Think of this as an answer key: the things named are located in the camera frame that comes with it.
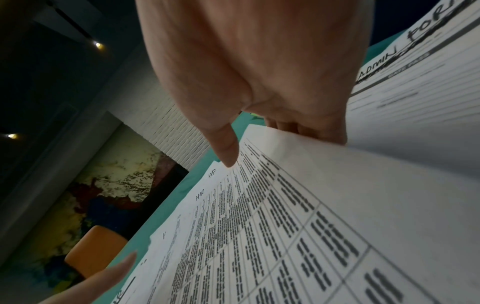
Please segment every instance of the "hand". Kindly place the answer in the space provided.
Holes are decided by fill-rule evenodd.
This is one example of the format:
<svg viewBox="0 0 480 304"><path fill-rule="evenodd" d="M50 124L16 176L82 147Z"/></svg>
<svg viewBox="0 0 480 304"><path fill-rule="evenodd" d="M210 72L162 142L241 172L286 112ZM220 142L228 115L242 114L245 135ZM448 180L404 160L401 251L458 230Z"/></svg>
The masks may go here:
<svg viewBox="0 0 480 304"><path fill-rule="evenodd" d="M135 264L137 253L129 254L123 261L107 268L85 281L61 293L49 297L39 304L90 304L104 292L117 285Z"/></svg>
<svg viewBox="0 0 480 304"><path fill-rule="evenodd" d="M346 103L370 36L372 0L137 0L165 89L232 166L240 110L344 144Z"/></svg>

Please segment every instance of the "teal tabletop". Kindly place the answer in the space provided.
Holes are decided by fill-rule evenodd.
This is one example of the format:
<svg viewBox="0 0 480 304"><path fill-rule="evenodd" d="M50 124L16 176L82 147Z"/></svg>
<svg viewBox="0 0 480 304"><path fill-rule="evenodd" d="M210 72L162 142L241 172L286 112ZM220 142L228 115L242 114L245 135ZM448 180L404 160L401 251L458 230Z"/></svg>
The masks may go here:
<svg viewBox="0 0 480 304"><path fill-rule="evenodd" d="M401 33L394 35L382 42L371 46L368 49L364 63L368 62L373 57L380 54L387 46L395 40ZM262 118L254 117L249 113L241 113L238 118L233 122L232 127L237 137L240 139L245 132L245 129L249 124L265 125ZM183 181L175 188L170 196L158 207L158 209L151 215L151 217L143 224L140 230L131 238L128 244L118 254L118 256L112 261L110 265L117 264L130 252L137 250L138 255L136 258L135 266L141 260L148 250L150 244L150 235L160 227L160 225L170 216L175 210L181 200L188 194L188 192L197 184L198 181L205 174L209 166L213 161L219 161L212 149L205 154L205 156L195 165L190 173L183 179ZM116 287L112 288L104 295L102 295L95 304L110 304L118 293L119 289L123 286L125 279L119 283Z"/></svg>

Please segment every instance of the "paper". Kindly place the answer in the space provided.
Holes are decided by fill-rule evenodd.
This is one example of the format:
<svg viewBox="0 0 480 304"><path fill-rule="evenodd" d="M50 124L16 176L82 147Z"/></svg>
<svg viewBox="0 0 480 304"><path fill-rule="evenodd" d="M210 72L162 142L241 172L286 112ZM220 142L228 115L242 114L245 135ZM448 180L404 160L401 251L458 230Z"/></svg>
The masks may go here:
<svg viewBox="0 0 480 304"><path fill-rule="evenodd" d="M252 125L217 177L113 303L480 298L474 181Z"/></svg>
<svg viewBox="0 0 480 304"><path fill-rule="evenodd" d="M442 0L362 67L349 144L480 178L479 25L479 1Z"/></svg>

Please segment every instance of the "light fixture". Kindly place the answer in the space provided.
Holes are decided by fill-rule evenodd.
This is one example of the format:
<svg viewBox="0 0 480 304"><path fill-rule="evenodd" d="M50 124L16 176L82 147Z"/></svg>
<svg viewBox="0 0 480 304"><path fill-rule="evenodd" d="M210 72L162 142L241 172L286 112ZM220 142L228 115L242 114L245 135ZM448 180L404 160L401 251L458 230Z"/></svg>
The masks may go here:
<svg viewBox="0 0 480 304"><path fill-rule="evenodd" d="M97 49L101 50L104 48L104 45L100 42L94 41L93 44L96 46Z"/></svg>

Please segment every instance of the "white brick wall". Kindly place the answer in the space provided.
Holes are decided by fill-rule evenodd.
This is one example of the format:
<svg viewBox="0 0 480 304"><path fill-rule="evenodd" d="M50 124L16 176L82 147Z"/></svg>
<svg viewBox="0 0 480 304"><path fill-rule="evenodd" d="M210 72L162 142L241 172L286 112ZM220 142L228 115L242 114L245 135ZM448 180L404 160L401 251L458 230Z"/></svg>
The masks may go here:
<svg viewBox="0 0 480 304"><path fill-rule="evenodd" d="M132 52L98 98L106 102L113 115L187 170L209 147L160 86L143 44Z"/></svg>

